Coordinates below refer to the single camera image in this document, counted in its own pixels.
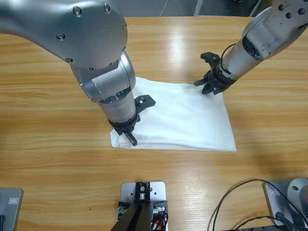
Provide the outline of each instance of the floor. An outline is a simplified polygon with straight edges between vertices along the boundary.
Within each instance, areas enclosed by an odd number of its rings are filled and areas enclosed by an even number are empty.
[[[260,9],[270,0],[263,0]],[[197,0],[113,0],[125,17],[193,16]],[[199,15],[248,16],[257,0],[203,0]]]

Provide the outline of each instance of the metal bracket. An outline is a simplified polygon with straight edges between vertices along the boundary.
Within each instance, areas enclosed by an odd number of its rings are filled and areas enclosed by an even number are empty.
[[[154,225],[152,221],[162,207],[168,212],[166,186],[163,182],[124,183],[117,210],[119,221],[112,231],[151,230],[150,227]]]
[[[274,186],[276,186],[285,196],[288,195],[288,187],[291,181],[277,181],[271,182]],[[304,223],[302,217],[295,213],[290,207],[289,203],[280,195],[280,193],[273,188],[271,185],[265,183],[263,184],[263,189],[265,192],[265,197],[268,203],[270,214],[273,217],[276,217],[278,213],[282,213],[283,216],[289,220],[291,223],[294,223],[297,226],[307,228]],[[280,221],[273,220],[273,223],[277,226],[283,226]]]
[[[0,231],[16,229],[22,197],[21,189],[0,188]]]

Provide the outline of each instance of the gray device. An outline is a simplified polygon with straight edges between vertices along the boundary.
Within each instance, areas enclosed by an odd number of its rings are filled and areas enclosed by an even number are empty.
[[[308,179],[297,178],[295,180],[285,180],[271,182],[279,189],[289,201],[296,206],[296,208],[308,218]],[[263,185],[269,211],[273,217],[277,213],[282,213],[283,216],[291,223],[308,228],[303,218],[296,212],[296,210],[289,205],[289,203],[281,196],[281,194],[271,185],[265,183]],[[273,220],[277,226],[282,226],[280,221]]]
[[[137,144],[131,132],[139,112],[155,101],[133,98],[127,24],[111,0],[1,0],[0,33],[24,37],[69,63],[118,134]]]
[[[21,189],[0,188],[0,231],[16,229],[22,197]]]
[[[194,85],[205,84],[202,94],[218,94],[262,61],[291,45],[308,26],[308,0],[274,0],[245,28],[242,39],[222,58],[201,55],[211,70]]]

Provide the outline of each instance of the folded cloth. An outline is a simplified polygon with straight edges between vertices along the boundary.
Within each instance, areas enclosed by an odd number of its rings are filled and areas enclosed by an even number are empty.
[[[114,148],[236,151],[222,94],[201,93],[203,86],[150,81],[137,77],[134,97],[149,94],[156,104],[140,113],[132,132],[133,146],[123,134],[110,132]]]

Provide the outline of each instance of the silver cylinder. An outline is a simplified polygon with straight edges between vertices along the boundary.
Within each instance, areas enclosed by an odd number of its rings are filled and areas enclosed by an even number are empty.
[[[114,123],[124,123],[133,118],[136,113],[136,106],[132,91],[126,97],[115,101],[100,101],[98,105],[106,114],[107,118]]]
[[[253,69],[261,62],[262,61],[256,60],[245,50],[243,47],[243,40],[241,39],[222,59],[222,65],[224,69],[228,70],[230,74],[222,70],[220,65],[219,68],[225,77],[236,80],[245,75],[248,71]]]

